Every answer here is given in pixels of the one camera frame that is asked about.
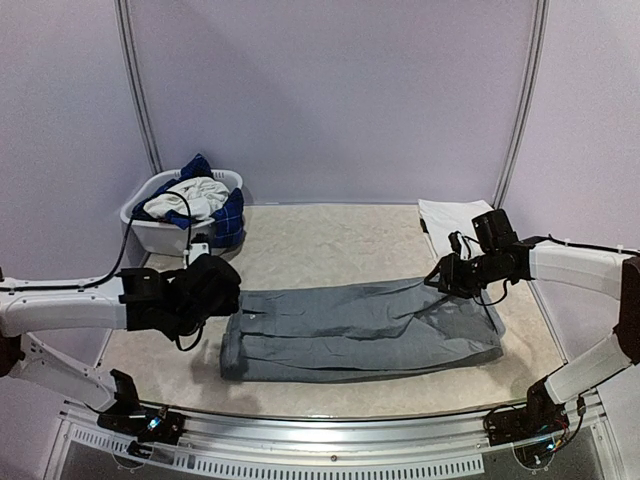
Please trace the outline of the white and green raglan shirt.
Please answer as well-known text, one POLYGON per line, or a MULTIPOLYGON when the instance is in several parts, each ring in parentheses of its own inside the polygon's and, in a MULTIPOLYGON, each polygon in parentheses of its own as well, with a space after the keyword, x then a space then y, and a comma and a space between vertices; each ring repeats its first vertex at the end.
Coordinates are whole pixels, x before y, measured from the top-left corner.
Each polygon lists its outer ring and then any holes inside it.
MULTIPOLYGON (((472 220, 492 210, 487 202, 436 202, 419 199, 418 208, 420 218, 426 227, 427 243, 435 258, 439 259, 452 252, 448 236, 456 231, 464 237, 471 238, 471 257, 482 254, 472 220)), ((466 249, 463 249, 463 255, 466 258, 470 257, 466 249)))

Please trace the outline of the grey garment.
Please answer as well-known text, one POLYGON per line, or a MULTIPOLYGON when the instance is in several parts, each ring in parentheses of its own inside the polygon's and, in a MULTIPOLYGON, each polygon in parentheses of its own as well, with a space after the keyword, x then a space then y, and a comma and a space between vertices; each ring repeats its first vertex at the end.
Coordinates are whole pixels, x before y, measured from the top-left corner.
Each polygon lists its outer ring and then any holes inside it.
POLYGON ((475 367, 499 359, 492 307, 422 279, 244 291, 219 357, 230 381, 349 383, 475 367))

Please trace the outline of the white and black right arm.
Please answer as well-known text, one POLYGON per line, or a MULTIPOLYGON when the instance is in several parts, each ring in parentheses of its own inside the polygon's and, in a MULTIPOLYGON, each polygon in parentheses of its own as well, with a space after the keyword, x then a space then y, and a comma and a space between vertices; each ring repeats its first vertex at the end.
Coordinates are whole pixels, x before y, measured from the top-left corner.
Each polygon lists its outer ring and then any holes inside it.
POLYGON ((464 367, 425 378, 439 391, 427 411, 462 412, 519 402, 531 383, 574 361, 611 331, 617 302, 577 287, 521 282, 508 297, 489 309, 505 331, 503 356, 483 366, 464 367))

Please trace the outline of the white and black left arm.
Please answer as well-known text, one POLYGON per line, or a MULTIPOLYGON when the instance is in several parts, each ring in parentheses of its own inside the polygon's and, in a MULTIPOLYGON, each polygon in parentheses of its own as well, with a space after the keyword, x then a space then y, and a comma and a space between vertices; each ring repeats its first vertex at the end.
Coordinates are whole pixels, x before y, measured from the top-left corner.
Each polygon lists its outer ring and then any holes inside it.
POLYGON ((171 342, 199 332, 239 306, 241 278, 224 259, 203 254, 183 269, 126 268, 106 280, 1 282, 1 373, 78 400, 128 434, 148 426, 133 379, 103 373, 35 339, 38 331, 155 330, 171 342))

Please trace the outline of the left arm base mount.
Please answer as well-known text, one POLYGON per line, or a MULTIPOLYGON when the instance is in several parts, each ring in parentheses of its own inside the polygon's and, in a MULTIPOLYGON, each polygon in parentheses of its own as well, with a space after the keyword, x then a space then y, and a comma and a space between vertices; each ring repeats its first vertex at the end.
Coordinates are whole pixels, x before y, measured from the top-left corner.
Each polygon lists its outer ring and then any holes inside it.
POLYGON ((133 440, 126 447, 130 456, 150 459, 155 444, 176 446, 184 433, 186 417, 168 406, 150 408, 114 405, 98 415, 97 425, 127 435, 133 440))

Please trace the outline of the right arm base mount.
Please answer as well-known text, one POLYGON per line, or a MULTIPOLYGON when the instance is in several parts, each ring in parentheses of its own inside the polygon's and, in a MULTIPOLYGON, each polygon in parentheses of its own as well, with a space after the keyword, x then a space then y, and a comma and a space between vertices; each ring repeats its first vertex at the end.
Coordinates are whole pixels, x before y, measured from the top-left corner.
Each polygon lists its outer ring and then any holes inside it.
POLYGON ((563 405, 537 401, 491 409, 483 419, 483 429, 491 446, 514 444, 516 461, 529 470, 548 467, 574 437, 563 405))

